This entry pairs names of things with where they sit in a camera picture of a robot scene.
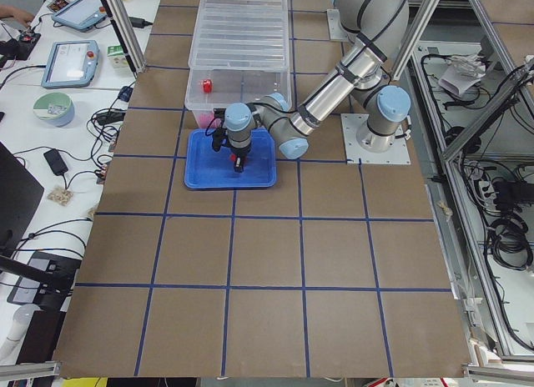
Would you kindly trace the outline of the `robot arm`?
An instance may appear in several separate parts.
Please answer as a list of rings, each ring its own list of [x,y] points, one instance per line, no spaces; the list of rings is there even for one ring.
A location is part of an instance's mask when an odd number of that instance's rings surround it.
[[[229,148],[234,171],[241,173],[251,150],[251,134],[264,127],[288,159],[308,150],[308,137],[335,108],[353,95],[367,111],[358,128],[358,144],[375,153],[394,142],[400,123],[411,108],[408,93],[386,82],[382,66],[400,46],[409,18],[407,0],[331,0],[340,14],[341,28],[352,42],[351,50],[335,65],[321,84],[295,109],[289,110],[279,93],[255,103],[232,103],[217,109],[220,125],[210,134],[212,149]]]

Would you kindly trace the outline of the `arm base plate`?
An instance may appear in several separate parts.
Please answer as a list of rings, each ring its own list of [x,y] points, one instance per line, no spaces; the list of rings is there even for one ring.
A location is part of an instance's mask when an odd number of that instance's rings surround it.
[[[347,163],[410,165],[407,140],[401,123],[395,134],[378,136],[368,129],[368,115],[342,113],[341,124]]]
[[[330,41],[349,43],[350,34],[347,33],[341,27],[339,11],[337,9],[329,8],[326,10],[326,17],[327,17]]]

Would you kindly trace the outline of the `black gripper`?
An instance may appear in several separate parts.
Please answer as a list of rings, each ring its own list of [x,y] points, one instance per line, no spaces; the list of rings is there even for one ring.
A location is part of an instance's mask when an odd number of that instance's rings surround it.
[[[251,131],[242,141],[232,139],[229,136],[229,130],[224,126],[224,108],[216,108],[214,110],[214,121],[219,120],[219,126],[210,134],[212,137],[212,149],[219,152],[222,147],[229,148],[231,153],[238,155],[248,155],[252,147]],[[244,172],[244,157],[234,156],[234,171],[236,173]]]

